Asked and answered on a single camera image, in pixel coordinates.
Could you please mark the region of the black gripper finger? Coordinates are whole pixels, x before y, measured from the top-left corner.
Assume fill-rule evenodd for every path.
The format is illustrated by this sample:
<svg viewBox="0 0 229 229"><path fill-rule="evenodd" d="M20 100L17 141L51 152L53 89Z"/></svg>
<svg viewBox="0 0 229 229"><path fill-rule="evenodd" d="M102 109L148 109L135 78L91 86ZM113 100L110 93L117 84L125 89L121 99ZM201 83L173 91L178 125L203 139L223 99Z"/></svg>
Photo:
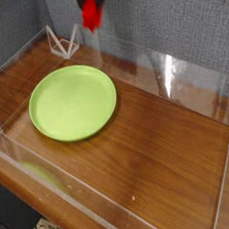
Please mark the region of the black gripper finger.
<svg viewBox="0 0 229 229"><path fill-rule="evenodd" d="M80 9L82 9L85 0L76 0Z"/></svg>
<svg viewBox="0 0 229 229"><path fill-rule="evenodd" d="M102 5L104 5L105 0L95 0L95 4L97 8L100 8Z"/></svg>

